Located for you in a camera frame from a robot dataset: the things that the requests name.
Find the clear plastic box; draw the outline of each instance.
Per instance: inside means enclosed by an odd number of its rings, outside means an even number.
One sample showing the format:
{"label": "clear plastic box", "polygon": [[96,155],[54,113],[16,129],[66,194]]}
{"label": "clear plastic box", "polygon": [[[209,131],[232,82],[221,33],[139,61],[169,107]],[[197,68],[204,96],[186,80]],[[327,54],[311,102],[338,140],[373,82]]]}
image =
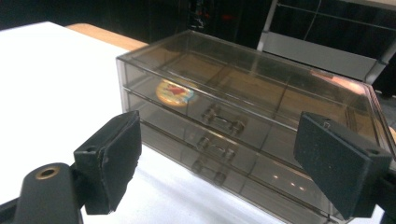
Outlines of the clear plastic box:
{"label": "clear plastic box", "polygon": [[295,223],[346,222],[293,158],[302,111],[393,153],[373,89],[348,78],[184,32],[118,58],[124,111],[142,138],[203,179]]}

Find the drawer handle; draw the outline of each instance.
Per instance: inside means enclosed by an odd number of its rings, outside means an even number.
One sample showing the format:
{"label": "drawer handle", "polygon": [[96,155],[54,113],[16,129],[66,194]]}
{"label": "drawer handle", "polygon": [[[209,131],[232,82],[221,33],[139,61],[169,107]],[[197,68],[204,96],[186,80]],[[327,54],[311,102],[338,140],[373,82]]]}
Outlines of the drawer handle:
{"label": "drawer handle", "polygon": [[207,137],[202,137],[198,141],[197,149],[207,151],[209,154],[219,157],[222,161],[230,161],[235,156],[235,151],[233,149],[212,144]]}
{"label": "drawer handle", "polygon": [[232,135],[240,134],[245,129],[245,124],[241,120],[237,119],[235,121],[226,119],[219,115],[220,108],[218,106],[211,106],[202,115],[203,122],[206,125],[215,124],[221,127],[223,130],[227,131]]}

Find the table surface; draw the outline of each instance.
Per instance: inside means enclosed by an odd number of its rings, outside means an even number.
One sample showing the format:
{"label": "table surface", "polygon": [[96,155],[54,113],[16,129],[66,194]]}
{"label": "table surface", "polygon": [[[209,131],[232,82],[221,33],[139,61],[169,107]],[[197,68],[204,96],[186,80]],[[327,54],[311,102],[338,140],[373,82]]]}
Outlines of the table surface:
{"label": "table surface", "polygon": [[[145,44],[88,24],[68,28],[43,22],[0,32],[0,203],[18,197],[35,168],[73,163],[73,151],[121,113],[115,58]],[[85,223],[280,223],[147,147],[117,212],[82,213]]]}

